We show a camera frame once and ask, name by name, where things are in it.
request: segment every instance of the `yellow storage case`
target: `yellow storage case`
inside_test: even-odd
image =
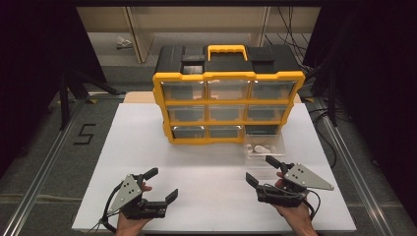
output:
[[[287,45],[164,46],[153,95],[172,144],[241,144],[280,131],[304,80]]]

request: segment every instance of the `floor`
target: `floor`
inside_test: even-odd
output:
[[[124,91],[152,89],[151,76],[158,50],[163,44],[247,43],[244,34],[196,33],[186,37],[178,33],[159,34],[149,51],[147,63],[139,64],[132,48],[116,48],[119,36],[131,40],[128,33],[91,33],[89,36],[108,84]],[[268,40],[282,43],[276,34],[268,35]],[[300,45],[307,43],[307,40],[303,40],[299,40]],[[417,235],[415,225],[387,183],[378,163],[372,161],[354,121],[343,109],[342,101],[337,102],[337,128],[328,124],[327,117],[316,119],[320,111],[314,110],[326,108],[326,98],[310,97],[310,83],[305,84],[300,95],[312,111],[312,122],[318,120],[318,135],[329,164],[334,164],[333,174],[357,226],[355,232],[325,232],[323,235]],[[86,88],[91,94],[88,100],[75,100],[69,94],[72,119],[65,132],[59,130],[61,113],[59,96],[56,96],[50,103],[49,113],[44,115],[38,129],[32,134],[26,147],[28,153],[17,157],[0,180],[1,232],[11,225],[9,222],[17,220],[13,216],[21,216],[18,221],[22,224],[18,224],[12,235],[84,234],[72,230],[72,223],[117,106],[123,102],[123,96],[108,95],[92,85],[86,85]],[[92,136],[80,136],[81,130]],[[340,134],[340,137],[335,138],[334,133]],[[337,139],[343,141],[343,147],[335,144]],[[352,172],[352,163],[358,172]],[[358,191],[361,187],[365,187],[368,194],[364,195],[363,189]],[[29,194],[34,195],[35,201],[32,203],[27,201]],[[24,214],[17,214],[22,206],[26,206],[27,210],[23,211]],[[374,209],[380,209],[383,218],[372,217]],[[100,232],[96,235],[109,234]]]

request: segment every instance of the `white tabletop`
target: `white tabletop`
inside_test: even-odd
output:
[[[284,162],[301,162],[335,187],[334,191],[315,190],[322,199],[313,220],[316,230],[356,230],[304,104],[294,105],[282,136]],[[178,198],[168,207],[165,218],[146,225],[145,233],[290,231],[272,206],[257,201],[255,189],[245,180],[249,172],[260,184],[273,184],[276,170],[245,160],[242,145],[172,145],[163,135],[157,105],[120,104],[73,229],[89,230],[98,222],[110,193],[127,174],[157,167],[159,174],[148,180],[153,190],[144,193],[144,198],[163,201],[175,189]],[[309,195],[308,200],[317,206],[315,195]],[[117,216],[109,222],[116,226]]]

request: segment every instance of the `human hand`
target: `human hand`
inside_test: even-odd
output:
[[[275,183],[275,187],[283,186],[283,174],[277,172],[276,175],[280,177]],[[276,208],[278,213],[282,215],[292,230],[300,236],[317,236],[318,234],[313,228],[312,220],[310,218],[309,208],[302,203],[298,207],[283,207],[272,205]]]
[[[144,182],[142,184],[142,191],[147,192],[152,189],[151,186],[147,186]],[[117,221],[117,236],[136,236],[141,233],[144,226],[151,221],[151,218],[147,219],[127,219],[123,213],[119,213],[119,220]]]

